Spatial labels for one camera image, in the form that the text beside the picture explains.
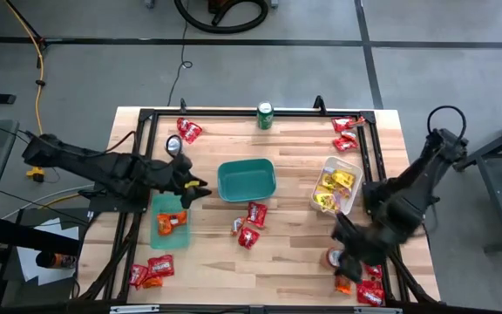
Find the yellow connector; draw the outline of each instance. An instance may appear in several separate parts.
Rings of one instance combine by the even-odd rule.
[[[44,182],[45,171],[41,167],[32,167],[31,171],[26,172],[26,176],[31,178],[34,182]]]

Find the teal bowl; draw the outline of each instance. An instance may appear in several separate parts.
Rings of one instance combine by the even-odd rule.
[[[270,160],[230,161],[218,168],[218,194],[224,201],[260,200],[275,190],[275,166]]]

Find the white paper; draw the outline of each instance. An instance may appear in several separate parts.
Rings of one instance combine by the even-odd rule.
[[[42,225],[51,226],[38,226],[37,230],[51,232],[52,234],[66,236],[71,239],[78,240],[78,227],[62,230],[59,218],[49,220],[42,223]],[[46,283],[53,283],[68,277],[73,276],[75,269],[71,270],[49,270],[36,265],[36,256],[40,251],[34,249],[17,248],[18,258],[23,270],[24,280],[29,281],[34,277],[38,277],[38,285]]]

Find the yellow cable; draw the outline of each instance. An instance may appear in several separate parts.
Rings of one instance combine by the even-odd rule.
[[[28,29],[26,24],[23,22],[23,19],[13,10],[13,8],[5,1],[5,4],[9,7],[9,10],[13,13],[13,15],[17,18],[18,22],[23,26],[24,30],[28,34],[28,37],[31,38],[32,43],[34,44],[34,48],[36,48],[36,53],[38,54],[38,59],[40,60],[40,81],[44,81],[44,57],[42,57],[42,52],[36,43],[36,39],[32,36],[31,31]],[[36,102],[34,105],[34,109],[36,111],[36,120],[38,123],[38,131],[42,134],[42,122],[40,120],[40,113],[38,111],[38,104],[40,102],[40,94],[42,94],[42,86],[38,85],[38,92],[36,95]]]
[[[67,200],[70,200],[70,199],[73,199],[73,198],[79,197],[79,196],[80,196],[80,194],[74,194],[74,195],[67,195],[67,196],[64,196],[64,197],[59,197],[58,199],[55,199],[53,201],[50,201],[47,204],[44,204],[43,206],[40,206],[38,209],[47,208],[47,206],[51,206],[51,205],[59,203],[61,201],[67,201]]]

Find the clear plastic container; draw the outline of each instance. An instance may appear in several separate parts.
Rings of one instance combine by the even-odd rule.
[[[336,157],[328,157],[328,159],[324,162],[324,166],[322,166],[321,169],[321,174],[319,174],[319,179],[317,180],[317,183],[315,185],[315,188],[313,189],[313,193],[311,193],[311,199],[309,200],[309,205],[313,209],[317,209],[322,211],[325,214],[329,215],[335,215],[335,212],[333,212],[330,209],[324,208],[320,204],[318,204],[313,196],[315,195],[315,191],[317,189],[317,186],[321,184],[321,178],[323,174],[324,168],[333,168],[335,170],[342,170],[345,171],[349,174],[353,174],[356,179],[354,180],[354,184],[352,184],[352,189],[349,198],[342,198],[340,202],[340,211],[343,212],[345,215],[349,214],[349,212],[352,210],[352,205],[354,204],[354,199],[356,199],[356,194],[357,191],[360,189],[360,184],[362,182],[363,178],[363,171],[360,167],[356,165],[352,165],[349,162],[346,162],[344,160],[338,159]]]
[[[180,202],[181,196],[156,194],[153,196],[150,217],[150,246],[153,249],[182,249],[189,246],[190,226],[191,226],[191,210],[183,209]],[[186,210],[187,223],[173,229],[170,235],[158,234],[158,214],[175,214]]]

